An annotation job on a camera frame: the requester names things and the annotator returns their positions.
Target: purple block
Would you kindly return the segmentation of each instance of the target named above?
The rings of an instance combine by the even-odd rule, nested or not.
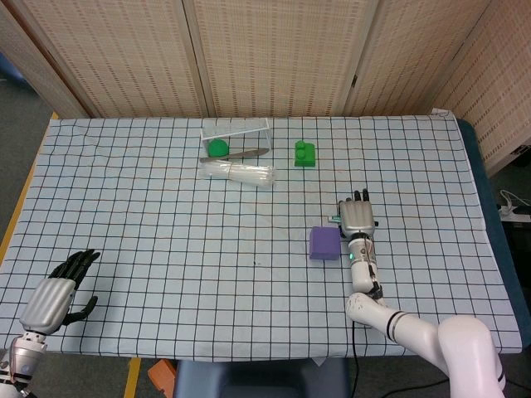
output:
[[[312,260],[337,260],[341,255],[338,227],[314,226],[309,233],[309,257]]]

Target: woven panel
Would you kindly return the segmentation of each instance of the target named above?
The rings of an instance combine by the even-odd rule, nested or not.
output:
[[[492,2],[435,105],[471,122],[488,173],[531,138],[531,2]]]
[[[485,10],[486,0],[385,0],[358,69],[352,116],[425,113],[439,74]]]
[[[74,95],[1,3],[0,52],[9,58],[39,95],[61,117],[87,116]]]
[[[202,114],[174,1],[24,4],[101,115]]]
[[[368,0],[195,0],[218,117],[343,111]]]

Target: black cable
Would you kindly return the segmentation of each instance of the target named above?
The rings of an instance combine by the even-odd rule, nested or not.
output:
[[[424,386],[414,386],[414,387],[399,388],[397,390],[389,391],[388,393],[383,395],[382,398],[386,398],[387,396],[391,396],[392,394],[396,394],[398,392],[404,392],[404,391],[410,391],[410,390],[422,390],[423,388],[439,386],[440,384],[444,384],[447,381],[448,381],[448,379],[445,379],[445,380],[439,380],[439,381],[437,381],[435,383],[425,384]]]
[[[354,385],[352,387],[352,394],[350,398],[354,397],[356,393],[356,387],[358,386],[358,377],[359,377],[359,364],[358,364],[358,354],[356,353],[356,345],[354,344],[354,321],[352,321],[352,350],[354,351],[354,363],[356,364],[356,375],[354,376]]]
[[[519,383],[517,383],[515,381],[512,381],[512,380],[509,380],[509,379],[505,379],[505,380],[507,380],[507,382],[509,384],[512,384],[513,386],[517,386],[517,387],[520,387],[522,390],[526,390],[528,392],[531,392],[531,387],[524,386],[522,384],[519,384]]]

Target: white cable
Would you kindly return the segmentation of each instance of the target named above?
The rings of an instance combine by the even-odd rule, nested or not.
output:
[[[506,191],[506,190],[502,189],[502,190],[499,191],[499,194],[507,202],[507,208],[505,210],[500,209],[500,211],[499,211],[499,213],[502,216],[508,216],[511,213],[511,211],[513,211],[513,209],[516,207],[516,206],[513,206],[513,201],[511,200],[511,197],[513,197],[514,199],[516,199],[520,203],[523,203],[525,206],[531,206],[531,201],[529,199],[522,199],[521,197],[518,197],[517,195],[514,195],[512,192],[509,192],[509,191]]]

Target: table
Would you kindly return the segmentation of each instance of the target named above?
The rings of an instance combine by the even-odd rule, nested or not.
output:
[[[76,294],[83,323],[49,349],[99,355],[239,361],[352,356],[341,260],[309,260],[312,226],[367,187],[379,227],[388,305],[440,322],[470,313],[502,352],[522,338],[485,227],[463,138],[451,113],[270,119],[274,165],[262,189],[197,170],[199,129],[212,119],[51,120],[0,274],[7,345],[38,282],[87,247],[102,256]],[[315,168],[294,167],[299,139]],[[258,138],[231,148],[255,148]],[[362,325],[359,355],[405,350]]]

